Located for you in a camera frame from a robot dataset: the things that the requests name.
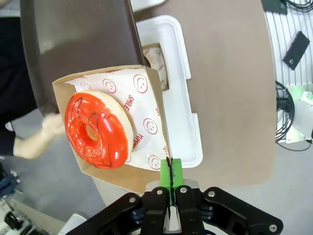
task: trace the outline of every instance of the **black sleeve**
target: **black sleeve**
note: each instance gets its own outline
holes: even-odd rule
[[[4,124],[0,124],[0,156],[13,156],[15,132],[9,131]]]

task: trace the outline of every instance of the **open cardboard box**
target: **open cardboard box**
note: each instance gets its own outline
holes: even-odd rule
[[[55,82],[52,83],[52,85],[53,85],[53,89],[54,89],[54,93],[56,96],[60,113],[63,117],[63,122],[64,122],[67,103],[69,102],[72,95],[76,93],[75,86],[65,83],[65,82],[76,79],[83,75],[118,71],[118,70],[124,70],[124,69],[139,69],[139,68],[144,68],[146,70],[148,78],[151,82],[155,99],[156,99],[156,103],[159,108],[159,112],[161,116],[163,134],[164,134],[166,143],[169,147],[169,153],[171,153],[159,75],[158,75],[157,70],[151,69],[149,67],[140,66],[140,65],[110,67],[110,68],[105,68],[105,69],[75,73],[75,74],[68,75],[68,76],[65,76],[63,78],[56,80]],[[97,178],[99,180],[116,185],[118,187],[125,188],[129,191],[144,193],[146,185],[149,182],[159,180],[160,174],[158,171],[144,170],[144,169],[133,167],[133,166],[126,165],[126,164],[124,164],[122,167],[118,169],[99,169],[88,164],[84,160],[82,160],[74,150],[73,150],[73,153],[83,173],[89,176],[92,176],[94,178]]]

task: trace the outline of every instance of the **forearm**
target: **forearm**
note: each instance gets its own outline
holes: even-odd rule
[[[15,137],[13,154],[17,157],[26,159],[35,159],[49,147],[49,143],[53,140],[54,135],[45,132],[43,129],[37,131],[34,135],[27,139]]]

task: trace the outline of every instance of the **red icing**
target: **red icing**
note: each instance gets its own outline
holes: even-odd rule
[[[89,125],[97,136],[86,131]],[[128,157],[124,128],[118,118],[97,97],[75,93],[65,112],[67,138],[77,154],[98,168],[118,168]]]

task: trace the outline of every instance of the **beige tabletop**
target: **beige tabletop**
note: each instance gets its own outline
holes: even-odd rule
[[[183,30],[203,161],[184,169],[201,188],[265,181],[275,156],[275,72],[260,0],[168,0],[135,15],[171,15]]]

